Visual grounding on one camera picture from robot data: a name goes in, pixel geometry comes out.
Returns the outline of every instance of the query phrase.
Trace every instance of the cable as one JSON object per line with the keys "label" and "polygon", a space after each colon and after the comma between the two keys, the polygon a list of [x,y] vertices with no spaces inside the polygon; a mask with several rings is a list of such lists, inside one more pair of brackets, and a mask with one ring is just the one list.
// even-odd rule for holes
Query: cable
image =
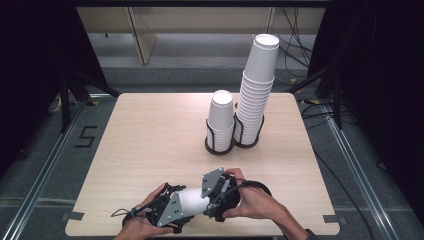
{"label": "cable", "polygon": [[343,183],[341,182],[340,178],[337,177],[336,173],[330,168],[330,166],[321,158],[321,156],[318,154],[318,152],[315,150],[315,148],[313,148],[313,151],[315,153],[315,155],[317,156],[317,158],[321,161],[321,163],[328,169],[328,171],[331,173],[331,175],[333,175],[334,179],[337,181],[337,183],[340,185],[340,187],[343,189],[343,191],[345,192],[345,194],[347,195],[347,197],[350,199],[350,201],[352,202],[353,206],[355,207],[356,211],[358,211],[359,215],[361,216],[362,220],[365,223],[365,226],[367,227],[368,233],[370,234],[370,237],[372,240],[374,240],[374,234],[372,233],[371,230],[371,226],[368,223],[368,220],[365,218],[364,213],[361,211],[361,209],[359,208],[358,204],[355,202],[355,200],[353,199],[352,195],[350,195],[349,191],[346,189],[346,187],[343,185]]}
{"label": "cable", "polygon": [[309,49],[309,48],[307,48],[307,47],[305,47],[305,46],[295,45],[295,44],[293,44],[293,43],[289,43],[289,42],[287,42],[286,40],[284,40],[284,38],[283,38],[283,37],[281,37],[281,35],[280,35],[280,34],[277,34],[277,35],[278,35],[278,38],[280,38],[280,40],[281,40],[282,42],[284,42],[284,43],[286,43],[286,44],[290,44],[290,46],[292,46],[292,47],[295,47],[295,48],[303,48],[303,49],[305,49],[305,51],[312,52],[312,50],[311,50],[311,49]]}
{"label": "cable", "polygon": [[318,123],[318,124],[315,124],[315,125],[312,125],[312,126],[306,127],[306,129],[311,129],[311,128],[314,128],[314,127],[321,126],[322,124],[324,124],[324,123],[328,122],[328,120],[329,120],[329,119],[330,119],[330,118],[327,118],[327,119],[325,119],[325,121],[323,121],[323,122],[321,122],[321,123]]}
{"label": "cable", "polygon": [[290,29],[292,31],[290,41],[288,42],[287,50],[288,50],[290,45],[295,46],[295,45],[291,44],[291,39],[294,38],[297,41],[297,43],[299,44],[299,48],[301,49],[302,56],[304,57],[304,59],[306,61],[306,65],[309,66],[309,61],[310,61],[309,55],[306,52],[306,47],[303,46],[302,42],[300,41],[300,37],[299,37],[299,27],[297,25],[297,16],[298,16],[298,13],[299,13],[299,8],[297,8],[297,7],[294,8],[294,25],[290,21],[284,7],[282,8],[282,10],[283,10],[284,16],[287,19],[287,22],[289,23]]}

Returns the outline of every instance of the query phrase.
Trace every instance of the metal frame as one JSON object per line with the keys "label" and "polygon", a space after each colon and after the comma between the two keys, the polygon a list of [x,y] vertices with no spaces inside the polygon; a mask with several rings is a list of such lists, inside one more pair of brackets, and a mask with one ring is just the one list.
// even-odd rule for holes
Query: metal frame
{"label": "metal frame", "polygon": [[[332,111],[327,105],[323,105],[322,110],[323,112]],[[333,119],[329,119],[327,122],[384,239],[400,239],[392,220],[375,193],[343,130],[339,129]]]}

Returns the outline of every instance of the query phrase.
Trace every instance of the wooden table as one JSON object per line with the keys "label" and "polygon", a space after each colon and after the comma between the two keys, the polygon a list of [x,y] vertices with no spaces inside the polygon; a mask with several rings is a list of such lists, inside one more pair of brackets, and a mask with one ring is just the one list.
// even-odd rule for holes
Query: wooden table
{"label": "wooden table", "polygon": [[[239,94],[233,93],[236,102]],[[201,187],[201,176],[219,167],[239,167],[246,179],[264,183],[304,228],[318,235],[335,235],[338,223],[293,95],[272,93],[258,144],[234,147],[223,156],[204,145],[205,119],[212,93],[122,94],[104,132],[74,207],[81,220],[68,221],[70,236],[114,236],[122,217],[161,183]],[[215,222],[196,215],[183,236],[278,236],[268,220],[247,218]]]}

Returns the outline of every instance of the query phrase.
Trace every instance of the human hand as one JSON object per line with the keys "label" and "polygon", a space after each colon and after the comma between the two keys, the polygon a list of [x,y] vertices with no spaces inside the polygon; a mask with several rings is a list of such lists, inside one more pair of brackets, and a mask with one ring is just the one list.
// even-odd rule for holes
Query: human hand
{"label": "human hand", "polygon": [[[164,186],[164,184],[160,185],[155,191],[151,192],[142,203],[138,204],[136,207],[143,207],[149,202],[151,202],[162,191]],[[144,240],[152,236],[164,235],[173,232],[173,229],[171,227],[159,228],[153,226],[149,222],[149,220],[147,220],[144,212],[140,212],[137,216],[138,217],[129,219],[125,223],[118,236],[114,238],[115,240]]]}
{"label": "human hand", "polygon": [[[226,174],[234,175],[237,185],[245,179],[239,168],[230,168]],[[272,196],[257,187],[241,187],[240,204],[222,214],[224,218],[248,217],[272,220],[290,240],[304,240],[308,232],[296,221],[289,210]]]}
{"label": "human hand", "polygon": [[[239,168],[230,168],[226,174],[234,175],[237,185],[245,179]],[[274,216],[283,214],[285,207],[257,187],[242,187],[240,193],[240,204],[236,208],[229,209],[222,214],[224,218],[248,217],[254,219],[274,219]]]}

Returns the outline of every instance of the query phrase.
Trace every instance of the white paper cup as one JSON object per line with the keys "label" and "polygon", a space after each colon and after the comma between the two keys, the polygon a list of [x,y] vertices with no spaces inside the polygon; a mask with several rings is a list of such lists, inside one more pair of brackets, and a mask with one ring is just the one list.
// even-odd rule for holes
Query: white paper cup
{"label": "white paper cup", "polygon": [[255,37],[247,59],[245,74],[256,82],[269,82],[274,77],[279,39],[269,34]]}
{"label": "white paper cup", "polygon": [[209,126],[218,131],[229,129],[234,124],[233,107],[233,97],[230,92],[216,91],[209,108]]}
{"label": "white paper cup", "polygon": [[254,91],[271,91],[273,83],[274,83],[274,80],[267,82],[267,83],[260,83],[260,82],[253,81],[253,80],[245,77],[244,72],[243,72],[243,78],[242,78],[242,81],[241,81],[241,86],[245,86],[249,90],[252,90],[252,91],[253,90]]}
{"label": "white paper cup", "polygon": [[233,138],[233,126],[228,131],[217,132],[212,129],[207,129],[207,143],[209,148],[216,152],[224,152],[231,146]]}
{"label": "white paper cup", "polygon": [[268,82],[258,82],[251,78],[248,78],[245,74],[246,70],[243,71],[243,78],[242,78],[242,84],[247,85],[247,87],[254,89],[254,90],[268,90],[272,88],[272,85],[274,84],[275,77],[272,76],[272,79]]}

